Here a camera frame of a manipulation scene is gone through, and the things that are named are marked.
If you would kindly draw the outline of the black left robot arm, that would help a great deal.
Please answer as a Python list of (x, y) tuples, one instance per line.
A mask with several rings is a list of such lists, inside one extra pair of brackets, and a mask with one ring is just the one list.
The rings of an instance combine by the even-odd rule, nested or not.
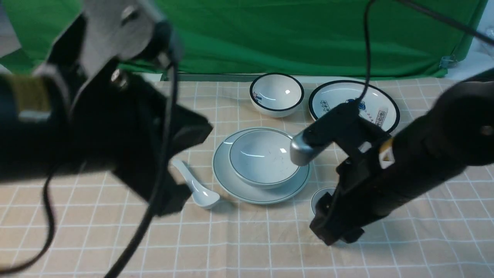
[(119, 64), (143, 59), (166, 69), (181, 58), (178, 34), (152, 0), (83, 0), (30, 75), (1, 75), (1, 182), (111, 171), (151, 203), (164, 124), (167, 159), (202, 144), (205, 116), (171, 102)]

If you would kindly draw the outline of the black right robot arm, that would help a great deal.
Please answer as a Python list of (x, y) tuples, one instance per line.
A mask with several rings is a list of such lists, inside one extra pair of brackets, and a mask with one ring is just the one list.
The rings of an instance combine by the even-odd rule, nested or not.
[(319, 154), (332, 143), (347, 158), (333, 194), (316, 203), (310, 229), (325, 243), (353, 243), (363, 227), (459, 175), (493, 163), (493, 70), (449, 87), (423, 116), (391, 136), (357, 116), (355, 104), (332, 109), (303, 132)]

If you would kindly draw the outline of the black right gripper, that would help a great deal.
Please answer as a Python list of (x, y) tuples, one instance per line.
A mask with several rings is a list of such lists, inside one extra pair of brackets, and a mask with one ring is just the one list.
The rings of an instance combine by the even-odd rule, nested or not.
[(377, 125), (364, 120), (358, 124), (359, 150), (363, 157), (355, 162), (347, 155), (337, 168), (339, 180), (333, 195), (326, 193), (316, 204), (311, 231), (327, 246), (344, 241), (354, 243), (363, 228), (390, 215), (394, 197), (383, 183), (379, 148), (393, 137)]

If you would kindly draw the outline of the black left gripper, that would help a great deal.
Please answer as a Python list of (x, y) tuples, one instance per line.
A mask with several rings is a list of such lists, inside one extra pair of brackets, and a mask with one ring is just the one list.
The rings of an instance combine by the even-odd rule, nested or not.
[(178, 71), (168, 67), (171, 95), (164, 96), (142, 77), (111, 77), (118, 60), (109, 60), (73, 102), (73, 144), (147, 202), (153, 216), (182, 210), (191, 190), (168, 172), (178, 153), (202, 144), (212, 131), (205, 116), (178, 105)]

